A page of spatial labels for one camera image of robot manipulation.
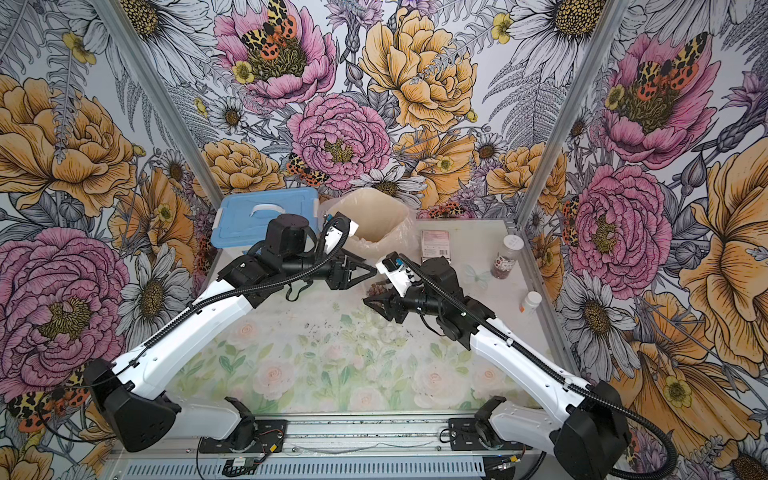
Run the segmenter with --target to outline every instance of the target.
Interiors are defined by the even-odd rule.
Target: small box
[[[430,258],[451,261],[451,237],[444,230],[422,230],[422,263]]]

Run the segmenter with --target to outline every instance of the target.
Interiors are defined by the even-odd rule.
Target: metal pole
[[[149,57],[145,54],[144,43],[134,30],[125,12],[123,12],[120,0],[99,0],[92,2],[92,5],[96,9],[99,18],[107,26],[112,40],[122,53],[122,58],[128,61],[134,79],[144,89],[160,118],[163,119],[166,129],[168,129],[176,141],[181,154],[192,168],[211,205],[214,208],[218,208],[223,199],[221,189],[214,180],[213,175],[211,175],[202,154],[197,149],[197,144],[187,129],[184,119],[170,98],[165,88],[165,83],[163,83],[154,65],[151,64]]]
[[[568,90],[565,103],[563,103],[560,109],[560,115],[554,123],[552,132],[547,139],[547,146],[541,155],[541,163],[539,163],[538,169],[531,179],[531,184],[528,186],[528,191],[525,192],[523,203],[515,218],[515,222],[521,229],[525,228],[525,223],[528,222],[533,207],[544,190],[547,177],[558,160],[562,144],[565,142],[565,138],[576,120],[581,102],[584,101],[584,96],[594,81],[595,72],[599,69],[605,59],[605,55],[611,49],[611,42],[614,40],[614,36],[618,31],[619,25],[621,25],[624,14],[629,8],[629,4],[630,0],[608,0],[603,7],[603,14],[594,29],[594,35],[589,42],[584,63],[574,73],[571,89]]]

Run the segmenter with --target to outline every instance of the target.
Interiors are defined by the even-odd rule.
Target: beige plastic bag
[[[375,188],[361,188],[320,205],[320,213],[341,212],[359,228],[344,249],[367,260],[378,260],[393,251],[419,248],[416,211]]]

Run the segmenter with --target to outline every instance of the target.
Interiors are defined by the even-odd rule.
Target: leaf illustration
[[[524,71],[525,64],[507,64],[491,82],[491,90],[483,98],[485,103],[490,97],[505,92],[502,100],[494,100],[497,105],[488,119],[511,107],[502,122],[502,135],[510,142],[510,148],[530,147],[546,141],[568,93],[566,87],[556,87],[553,78],[542,81],[541,68],[528,77],[523,76]]]

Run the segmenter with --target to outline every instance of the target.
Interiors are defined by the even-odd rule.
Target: pink peony
[[[579,195],[574,271],[599,277],[619,299],[640,294],[670,252],[672,228],[663,210],[653,175],[637,165],[599,167]]]
[[[128,270],[84,232],[49,228],[0,247],[0,394],[44,391],[90,359],[112,360],[123,337],[120,290]]]
[[[287,123],[293,153],[308,167],[329,175],[326,185],[346,190],[350,180],[383,168],[389,160],[384,120],[371,107],[361,107],[339,94],[317,96],[304,113]]]
[[[663,66],[674,59],[685,45],[672,45],[672,39],[660,44],[642,34],[619,61],[608,81],[610,88],[605,108],[590,128],[592,141],[608,151],[615,151],[628,162],[643,162],[651,170],[666,167],[686,151],[705,132],[716,108],[707,108],[720,63],[709,65],[712,38],[707,36],[697,73],[680,90],[660,84],[653,97],[642,101],[637,90],[637,67],[653,61]]]
[[[222,67],[231,69],[235,81],[244,84],[248,95],[246,106],[257,112],[272,111],[289,103],[309,100],[314,94],[328,91],[336,80],[336,44],[331,34],[320,31],[306,7],[301,12],[286,0],[288,15],[296,19],[296,37],[282,47],[273,60],[249,55],[240,40],[243,34],[261,30],[267,22],[267,7],[256,13],[250,7],[245,16],[232,11],[232,16],[217,16],[214,34]]]

